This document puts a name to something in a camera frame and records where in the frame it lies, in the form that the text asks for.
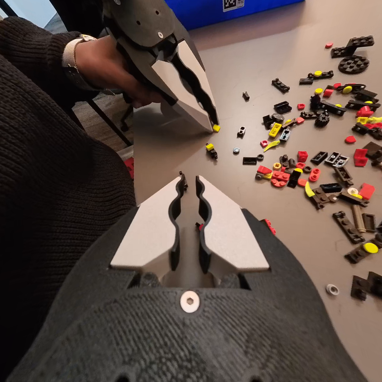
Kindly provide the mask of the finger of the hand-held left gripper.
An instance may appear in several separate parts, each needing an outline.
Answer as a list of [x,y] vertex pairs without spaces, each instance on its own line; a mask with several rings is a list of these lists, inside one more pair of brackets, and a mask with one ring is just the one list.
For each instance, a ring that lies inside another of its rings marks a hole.
[[176,68],[192,90],[198,105],[207,112],[211,123],[218,125],[216,104],[206,72],[186,41],[181,41],[177,45]]
[[192,90],[187,82],[180,76],[176,65],[172,62],[158,60],[153,64],[152,68],[173,93],[175,103],[172,105],[172,108],[174,111],[188,120],[192,125],[198,127],[199,130],[209,133],[213,132],[213,124],[207,112],[198,105]]

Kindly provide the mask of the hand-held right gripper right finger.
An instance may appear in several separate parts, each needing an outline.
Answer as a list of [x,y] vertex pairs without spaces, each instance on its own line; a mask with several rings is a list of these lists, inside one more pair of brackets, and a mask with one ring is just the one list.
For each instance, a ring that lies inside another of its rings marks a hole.
[[239,204],[201,175],[195,178],[199,200],[199,263],[214,284],[234,274],[270,271],[270,265]]

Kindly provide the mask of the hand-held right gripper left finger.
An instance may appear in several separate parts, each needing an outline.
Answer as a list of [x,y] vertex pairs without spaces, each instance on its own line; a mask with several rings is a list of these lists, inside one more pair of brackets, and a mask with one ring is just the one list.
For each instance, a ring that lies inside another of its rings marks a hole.
[[158,279],[177,269],[180,233],[176,219],[185,184],[185,176],[179,175],[139,205],[111,268],[154,273]]

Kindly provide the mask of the partly built lego model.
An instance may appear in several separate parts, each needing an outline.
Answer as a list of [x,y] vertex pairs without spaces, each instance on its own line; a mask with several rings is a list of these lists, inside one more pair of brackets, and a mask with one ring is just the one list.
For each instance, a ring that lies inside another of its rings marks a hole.
[[[272,234],[274,236],[276,236],[276,230],[272,227],[271,222],[268,219],[262,219],[262,220],[260,220],[260,222],[263,223],[264,225],[266,225],[269,228],[269,230],[272,232]],[[200,224],[198,222],[195,223],[196,229],[199,232],[202,230],[203,225],[204,225],[203,223],[202,224]]]

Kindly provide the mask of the person's left forearm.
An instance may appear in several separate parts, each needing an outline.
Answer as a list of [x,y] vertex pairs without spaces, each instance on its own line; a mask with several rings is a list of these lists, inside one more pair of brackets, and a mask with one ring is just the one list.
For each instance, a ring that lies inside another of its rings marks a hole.
[[85,100],[61,65],[65,46],[79,32],[52,34],[20,17],[7,17],[0,23],[1,55],[40,87],[58,104]]

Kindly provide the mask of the scattered loose lego pieces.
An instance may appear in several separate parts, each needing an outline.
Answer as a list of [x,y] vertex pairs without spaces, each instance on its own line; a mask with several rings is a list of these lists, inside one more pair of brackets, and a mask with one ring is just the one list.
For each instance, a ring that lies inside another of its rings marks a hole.
[[[381,304],[381,71],[365,53],[373,36],[352,38],[345,47],[323,48],[311,41],[296,50],[297,72],[310,69],[292,91],[294,103],[275,104],[264,117],[269,137],[264,151],[244,157],[258,165],[250,183],[251,201],[274,217],[292,249],[328,270],[369,270],[352,275],[348,287],[356,306],[368,296]],[[284,121],[278,114],[287,114]]]

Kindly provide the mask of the person's left hand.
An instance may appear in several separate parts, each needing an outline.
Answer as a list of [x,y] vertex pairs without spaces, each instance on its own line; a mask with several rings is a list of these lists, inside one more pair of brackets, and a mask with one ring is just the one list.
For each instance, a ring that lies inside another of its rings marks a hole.
[[75,49],[76,67],[96,88],[119,89],[132,100],[134,108],[162,102],[162,97],[140,83],[129,71],[111,36],[79,43]]

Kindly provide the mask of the blue plastic bin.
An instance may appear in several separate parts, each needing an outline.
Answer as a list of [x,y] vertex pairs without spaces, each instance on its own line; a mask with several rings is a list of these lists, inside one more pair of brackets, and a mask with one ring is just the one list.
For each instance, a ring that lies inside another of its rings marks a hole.
[[302,0],[166,0],[187,30],[228,21]]

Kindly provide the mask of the black office chair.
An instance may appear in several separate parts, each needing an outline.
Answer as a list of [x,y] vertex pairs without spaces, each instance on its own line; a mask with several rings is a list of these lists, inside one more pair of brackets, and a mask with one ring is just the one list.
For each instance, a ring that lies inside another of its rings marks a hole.
[[78,102],[73,112],[92,138],[114,151],[133,145],[133,113],[127,114],[128,105],[122,94],[100,94],[88,102]]

